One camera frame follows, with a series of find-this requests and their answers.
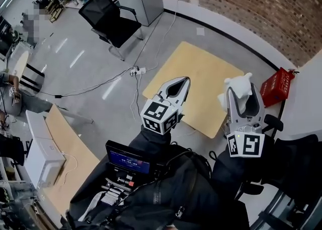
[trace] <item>display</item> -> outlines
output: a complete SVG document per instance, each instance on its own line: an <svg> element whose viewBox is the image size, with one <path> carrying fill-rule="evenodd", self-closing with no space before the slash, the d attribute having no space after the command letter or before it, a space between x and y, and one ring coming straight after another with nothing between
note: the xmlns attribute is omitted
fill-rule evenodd
<svg viewBox="0 0 322 230"><path fill-rule="evenodd" d="M112 163L117 164L121 167L135 170L144 174L149 173L150 163L142 160L137 160L114 151L110 151L109 159Z"/></svg>

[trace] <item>wall outlet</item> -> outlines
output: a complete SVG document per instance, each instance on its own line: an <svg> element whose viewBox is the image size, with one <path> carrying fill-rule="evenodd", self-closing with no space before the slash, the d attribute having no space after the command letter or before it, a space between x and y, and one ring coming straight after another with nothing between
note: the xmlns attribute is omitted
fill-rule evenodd
<svg viewBox="0 0 322 230"><path fill-rule="evenodd" d="M135 69L132 69L130 71L130 75L131 76L135 76L135 75L140 75L140 74L145 74L146 73L146 68L145 67L141 67L139 69L137 69L137 67Z"/></svg>

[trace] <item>red brick wall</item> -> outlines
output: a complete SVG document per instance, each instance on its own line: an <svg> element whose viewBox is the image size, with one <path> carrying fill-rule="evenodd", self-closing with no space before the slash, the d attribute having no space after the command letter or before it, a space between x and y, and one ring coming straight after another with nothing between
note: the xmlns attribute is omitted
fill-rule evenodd
<svg viewBox="0 0 322 230"><path fill-rule="evenodd" d="M199 0L199 6L251 30L295 65L322 49L322 0Z"/></svg>

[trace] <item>electronics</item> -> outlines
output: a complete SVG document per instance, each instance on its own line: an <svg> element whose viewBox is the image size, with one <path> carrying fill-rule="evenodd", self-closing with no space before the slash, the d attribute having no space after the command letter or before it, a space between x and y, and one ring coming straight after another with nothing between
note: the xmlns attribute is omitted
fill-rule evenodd
<svg viewBox="0 0 322 230"><path fill-rule="evenodd" d="M112 182L131 188L158 178L166 171L166 163L144 151L107 141L105 144L111 168L107 175Z"/></svg>
<svg viewBox="0 0 322 230"><path fill-rule="evenodd" d="M33 142L25 169L36 189L50 187L55 183L65 157L52 140L44 117L31 111L26 111L26 114Z"/></svg>

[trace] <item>red fire extinguisher box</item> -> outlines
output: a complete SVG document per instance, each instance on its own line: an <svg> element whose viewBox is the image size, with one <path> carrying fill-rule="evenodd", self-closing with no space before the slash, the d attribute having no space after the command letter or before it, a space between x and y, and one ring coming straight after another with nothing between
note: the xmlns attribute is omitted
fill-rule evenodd
<svg viewBox="0 0 322 230"><path fill-rule="evenodd" d="M293 73L280 68L273 76L266 80L261 87L261 95L265 107L272 106L286 100L290 90Z"/></svg>

